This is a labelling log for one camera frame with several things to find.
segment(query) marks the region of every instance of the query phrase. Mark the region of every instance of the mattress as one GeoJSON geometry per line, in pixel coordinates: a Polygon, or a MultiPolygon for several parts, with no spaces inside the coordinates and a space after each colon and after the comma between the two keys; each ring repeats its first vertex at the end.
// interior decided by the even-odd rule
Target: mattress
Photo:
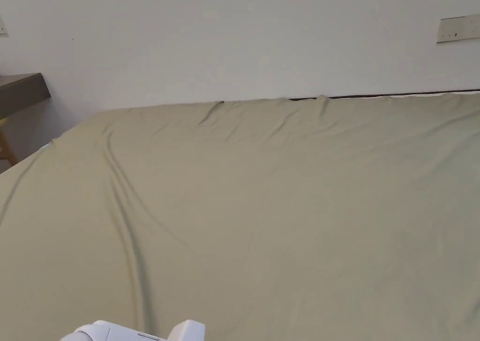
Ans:
{"type": "Polygon", "coordinates": [[[480,96],[97,114],[0,176],[0,330],[478,340],[480,96]]]}

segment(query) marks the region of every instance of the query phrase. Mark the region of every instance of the chair leg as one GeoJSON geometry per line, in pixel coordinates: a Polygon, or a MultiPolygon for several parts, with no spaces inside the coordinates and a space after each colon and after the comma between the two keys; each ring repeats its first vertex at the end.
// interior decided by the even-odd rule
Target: chair leg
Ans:
{"type": "Polygon", "coordinates": [[[10,147],[2,129],[0,129],[0,147],[1,147],[0,158],[7,160],[11,166],[16,165],[18,163],[18,159],[15,156],[12,148],[10,147]]]}

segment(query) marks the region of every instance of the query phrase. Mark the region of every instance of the light switch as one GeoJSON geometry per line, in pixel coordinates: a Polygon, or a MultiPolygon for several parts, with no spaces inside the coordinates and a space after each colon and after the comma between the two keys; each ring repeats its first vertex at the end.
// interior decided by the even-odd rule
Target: light switch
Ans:
{"type": "Polygon", "coordinates": [[[480,15],[440,20],[437,43],[480,38],[480,15]]]}
{"type": "Polygon", "coordinates": [[[0,36],[8,36],[8,33],[7,33],[7,28],[5,27],[5,24],[3,23],[3,20],[0,16],[0,36]]]}

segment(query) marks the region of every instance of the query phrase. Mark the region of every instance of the wooden chair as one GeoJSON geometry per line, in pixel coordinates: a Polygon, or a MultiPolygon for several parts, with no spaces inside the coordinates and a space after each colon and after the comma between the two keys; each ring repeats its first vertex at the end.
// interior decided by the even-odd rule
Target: wooden chair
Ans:
{"type": "MultiPolygon", "coordinates": [[[[4,118],[0,120],[0,127],[7,123],[7,119],[4,118]]],[[[14,166],[18,163],[18,159],[15,156],[12,147],[8,144],[7,138],[3,133],[3,130],[0,128],[0,159],[7,160],[11,166],[14,166]]]]}

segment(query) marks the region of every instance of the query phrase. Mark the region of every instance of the white wall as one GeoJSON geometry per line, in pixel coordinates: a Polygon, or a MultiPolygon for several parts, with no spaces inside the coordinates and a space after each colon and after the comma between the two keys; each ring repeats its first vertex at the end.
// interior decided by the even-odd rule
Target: white wall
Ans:
{"type": "Polygon", "coordinates": [[[480,42],[436,45],[478,0],[0,0],[0,74],[50,103],[12,118],[20,156],[101,109],[480,87],[480,42]]]}

